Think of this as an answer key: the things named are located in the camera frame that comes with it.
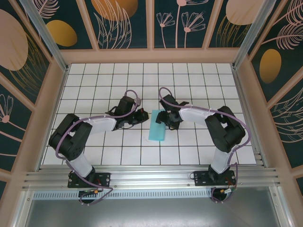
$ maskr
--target cable connector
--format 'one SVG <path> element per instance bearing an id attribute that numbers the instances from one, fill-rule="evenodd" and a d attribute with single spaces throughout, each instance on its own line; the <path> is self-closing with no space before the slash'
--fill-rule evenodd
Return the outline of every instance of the cable connector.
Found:
<path id="1" fill-rule="evenodd" d="M 135 99 L 134 99 L 134 102 L 137 103 L 138 106 L 141 106 L 142 99 L 140 99 L 140 98 L 135 98 Z"/>
<path id="2" fill-rule="evenodd" d="M 236 190 L 235 188 L 228 188 L 228 189 L 224 190 L 224 193 L 227 194 L 230 192 L 234 192 L 235 190 Z"/>

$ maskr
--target aluminum rail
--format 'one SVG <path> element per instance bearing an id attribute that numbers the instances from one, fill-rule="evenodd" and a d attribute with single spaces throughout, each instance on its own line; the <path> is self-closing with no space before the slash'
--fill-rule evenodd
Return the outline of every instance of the aluminum rail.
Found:
<path id="1" fill-rule="evenodd" d="M 24 191 L 71 190 L 67 187 L 70 172 L 67 166 L 41 167 L 39 172 L 27 173 Z M 114 189 L 182 189 L 196 188 L 194 180 L 190 179 L 191 173 L 208 170 L 208 166 L 95 166 L 95 169 L 97 173 L 111 173 L 110 186 Z M 274 168 L 239 166 L 238 169 L 239 187 L 280 184 Z"/>

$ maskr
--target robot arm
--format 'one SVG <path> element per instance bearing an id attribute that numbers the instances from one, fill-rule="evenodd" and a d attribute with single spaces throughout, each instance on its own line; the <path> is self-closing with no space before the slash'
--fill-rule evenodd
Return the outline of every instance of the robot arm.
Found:
<path id="1" fill-rule="evenodd" d="M 164 100 L 174 105 L 179 105 L 171 95 Z M 194 108 L 176 108 L 160 101 L 165 111 L 158 114 L 157 123 L 164 122 L 170 128 L 178 129 L 182 121 L 189 121 L 204 125 L 208 128 L 215 145 L 215 155 L 209 166 L 209 177 L 216 182 L 220 175 L 229 169 L 231 150 L 239 144 L 245 136 L 245 130 L 236 120 L 221 115 Z M 218 111 L 234 116 L 230 108 L 223 106 Z"/>
<path id="2" fill-rule="evenodd" d="M 115 106 L 113 109 L 106 113 L 110 116 L 113 116 L 113 118 L 104 117 L 95 120 L 88 119 L 86 121 L 80 122 L 63 140 L 63 143 L 59 148 L 59 153 L 62 154 L 69 161 L 73 169 L 76 170 L 77 173 L 87 181 L 93 182 L 95 179 L 95 169 L 87 161 L 83 154 L 83 150 L 89 135 L 102 131 L 115 131 L 119 128 L 123 128 L 125 123 L 136 125 L 148 120 L 148 113 L 144 111 L 143 108 L 133 112 L 126 117 L 116 119 L 114 118 L 115 116 L 122 116 L 129 113 L 135 103 L 136 102 L 134 99 L 124 96 L 120 100 L 118 106 Z M 72 113 L 68 114 L 60 123 L 56 131 L 51 135 L 49 139 L 49 145 L 52 148 L 56 149 L 59 141 L 63 137 L 63 134 L 79 119 L 79 117 Z"/>

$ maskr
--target perforated metal strip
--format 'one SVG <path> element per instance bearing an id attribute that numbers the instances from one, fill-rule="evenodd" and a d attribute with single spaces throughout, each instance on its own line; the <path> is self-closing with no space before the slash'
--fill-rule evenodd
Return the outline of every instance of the perforated metal strip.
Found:
<path id="1" fill-rule="evenodd" d="M 115 190 L 106 199 L 165 199 L 165 198 L 201 198 L 210 197 L 211 189 L 167 189 L 167 190 Z M 77 200 L 79 191 L 36 191 L 33 200 Z M 83 199 L 97 199 L 91 195 Z"/>

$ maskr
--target black mounting plate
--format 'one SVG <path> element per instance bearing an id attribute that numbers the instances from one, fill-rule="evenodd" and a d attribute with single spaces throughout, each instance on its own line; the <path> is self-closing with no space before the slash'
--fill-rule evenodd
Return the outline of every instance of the black mounting plate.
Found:
<path id="1" fill-rule="evenodd" d="M 93 180 L 94 184 L 99 184 L 100 186 L 109 187 L 110 183 L 110 173 L 95 173 L 95 178 Z M 83 182 L 75 173 L 69 174 L 69 180 L 67 184 L 68 188 L 93 188 L 93 186 Z"/>
<path id="2" fill-rule="evenodd" d="M 232 170 L 225 171 L 223 174 L 219 175 L 217 182 L 213 182 L 212 179 L 208 176 L 208 170 L 206 171 L 195 171 L 191 175 L 191 178 L 195 181 L 195 186 L 228 186 L 228 181 L 236 184 L 235 173 Z"/>

